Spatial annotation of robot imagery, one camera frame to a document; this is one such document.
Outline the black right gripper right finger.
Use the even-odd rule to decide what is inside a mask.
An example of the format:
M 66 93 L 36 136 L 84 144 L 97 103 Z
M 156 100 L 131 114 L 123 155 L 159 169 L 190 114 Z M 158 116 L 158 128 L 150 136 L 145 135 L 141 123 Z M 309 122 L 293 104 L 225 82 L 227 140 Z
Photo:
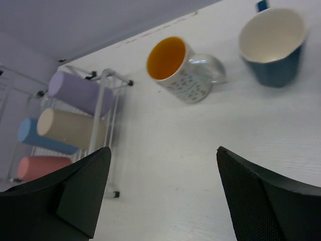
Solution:
M 217 165 L 237 240 L 320 240 L 320 187 L 220 146 Z

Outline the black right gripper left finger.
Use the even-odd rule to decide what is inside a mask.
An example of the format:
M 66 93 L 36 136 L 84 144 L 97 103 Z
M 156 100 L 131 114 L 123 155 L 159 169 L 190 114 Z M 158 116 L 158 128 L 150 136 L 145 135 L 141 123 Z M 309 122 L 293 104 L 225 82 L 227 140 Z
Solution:
M 90 240 L 111 163 L 109 147 L 1 192 L 1 240 Z

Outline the pink plastic cup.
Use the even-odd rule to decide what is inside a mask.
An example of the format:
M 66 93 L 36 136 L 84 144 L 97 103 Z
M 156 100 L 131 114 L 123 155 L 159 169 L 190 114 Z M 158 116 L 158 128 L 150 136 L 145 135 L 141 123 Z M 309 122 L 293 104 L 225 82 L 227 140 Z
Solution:
M 17 176 L 24 181 L 33 181 L 72 164 L 68 157 L 29 156 L 21 159 Z

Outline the floral white mug orange inside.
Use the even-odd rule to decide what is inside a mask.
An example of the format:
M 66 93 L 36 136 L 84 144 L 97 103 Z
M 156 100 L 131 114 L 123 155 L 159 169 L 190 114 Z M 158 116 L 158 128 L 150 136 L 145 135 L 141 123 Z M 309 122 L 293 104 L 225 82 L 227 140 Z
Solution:
M 180 37 L 161 40 L 150 52 L 146 69 L 158 85 L 188 104 L 203 100 L 213 85 L 226 82 L 220 60 L 196 54 Z

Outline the dark blue ceramic mug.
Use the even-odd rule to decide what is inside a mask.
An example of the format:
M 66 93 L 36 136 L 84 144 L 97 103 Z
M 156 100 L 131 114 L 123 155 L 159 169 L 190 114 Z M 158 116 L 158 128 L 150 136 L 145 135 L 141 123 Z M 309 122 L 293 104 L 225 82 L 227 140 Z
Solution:
M 282 88 L 298 74 L 306 22 L 299 12 L 271 8 L 268 1 L 259 1 L 256 8 L 240 32 L 240 56 L 261 85 Z

